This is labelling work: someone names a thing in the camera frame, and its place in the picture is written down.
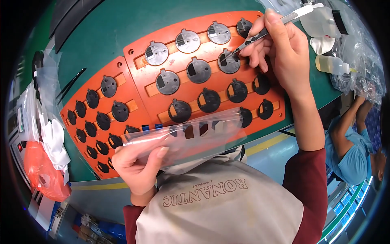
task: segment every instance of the green workbench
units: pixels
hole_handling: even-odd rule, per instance
[[[26,69],[29,70],[34,52],[43,50],[49,42],[49,27],[54,3],[45,11],[24,49]],[[124,55],[123,48],[139,38],[165,26],[198,16],[243,10],[259,10],[264,7],[255,0],[105,0],[97,6],[73,31],[61,48],[59,82],[63,88],[82,68],[84,74],[75,82],[63,99],[66,104],[80,87],[114,58]],[[295,23],[303,30],[300,22]],[[341,95],[333,88],[329,76],[317,71],[316,54],[310,49],[310,85],[321,108]],[[23,91],[31,81],[31,72],[24,72],[20,89]],[[278,131],[293,123],[291,107],[286,100],[285,120],[248,136],[247,143]],[[94,180],[94,174],[81,153],[65,131],[65,148],[71,158],[69,174],[71,181]]]

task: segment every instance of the yellow liquid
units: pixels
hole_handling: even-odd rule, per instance
[[[316,67],[321,72],[332,73],[331,67],[328,65],[327,56],[318,55],[316,57]]]

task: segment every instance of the orange silicone tray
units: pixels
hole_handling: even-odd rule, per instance
[[[259,11],[224,12],[201,16],[170,25],[129,44],[123,50],[124,57],[117,57],[89,79],[64,106],[64,109],[61,111],[61,116],[77,148],[92,169],[102,179],[119,176],[111,168],[109,173],[103,173],[97,167],[98,162],[108,165],[108,158],[111,158],[114,154],[114,149],[108,144],[109,134],[123,135],[126,125],[142,130],[142,125],[149,125],[149,129],[154,129],[155,124],[163,124],[163,126],[175,124],[168,116],[168,107],[173,99],[185,101],[190,105],[192,110],[190,119],[206,115],[197,105],[198,95],[205,87],[218,92],[221,98],[221,104],[215,112],[235,107],[244,107],[252,112],[253,120],[251,124],[243,129],[247,135],[283,121],[285,118],[284,90],[279,86],[270,65],[270,70],[265,75],[271,81],[271,89],[265,95],[259,95],[252,88],[252,82],[260,72],[259,68],[251,68],[248,61],[240,57],[240,69],[234,74],[226,74],[219,69],[217,63],[218,56],[223,52],[224,48],[231,51],[244,41],[244,38],[236,30],[237,22],[241,18],[245,18],[253,23],[261,15],[262,13]],[[229,28],[231,38],[226,44],[218,45],[209,40],[207,28],[213,21],[222,23]],[[201,45],[193,53],[182,53],[176,48],[175,38],[184,28],[196,32],[200,37]],[[145,60],[145,50],[151,41],[162,42],[168,48],[168,59],[161,65],[152,66]],[[212,74],[206,82],[195,84],[187,78],[186,67],[192,61],[192,57],[203,59],[209,63]],[[163,95],[156,88],[156,78],[163,68],[166,71],[175,72],[179,77],[180,87],[174,94]],[[104,97],[100,90],[100,83],[104,75],[113,77],[117,83],[117,91],[111,98]],[[248,96],[241,103],[233,103],[227,98],[226,90],[234,78],[244,82],[248,88]],[[99,95],[99,105],[96,109],[89,108],[86,103],[87,89],[93,89]],[[260,119],[257,115],[257,109],[264,99],[271,101],[274,105],[274,113],[266,120]],[[84,102],[87,108],[84,118],[77,116],[75,111],[76,100]],[[119,122],[113,118],[111,107],[114,100],[123,102],[128,107],[130,113],[125,122]],[[67,119],[68,110],[74,111],[76,115],[76,125],[74,126]],[[98,127],[96,123],[97,111],[107,114],[111,119],[109,130],[104,131]],[[96,137],[90,137],[85,133],[87,141],[86,143],[82,143],[77,138],[76,128],[85,131],[86,120],[95,124],[97,135]],[[98,156],[97,159],[93,159],[87,154],[86,147],[88,145],[96,148],[96,140],[106,143],[109,148],[109,153],[108,155],[102,155],[96,150]]]

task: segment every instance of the red plastic bag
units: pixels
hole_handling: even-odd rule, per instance
[[[45,197],[59,202],[71,195],[71,188],[64,185],[61,171],[53,167],[41,142],[27,142],[24,169],[31,181],[31,190],[37,188]]]

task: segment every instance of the fingernail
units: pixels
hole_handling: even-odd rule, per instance
[[[167,148],[167,147],[161,148],[161,149],[158,151],[158,153],[157,153],[157,157],[160,158],[160,159],[162,159],[162,158],[165,156],[165,154],[168,152],[168,150],[169,150],[169,148]]]
[[[265,16],[270,24],[280,22],[279,15],[273,9],[266,9]]]

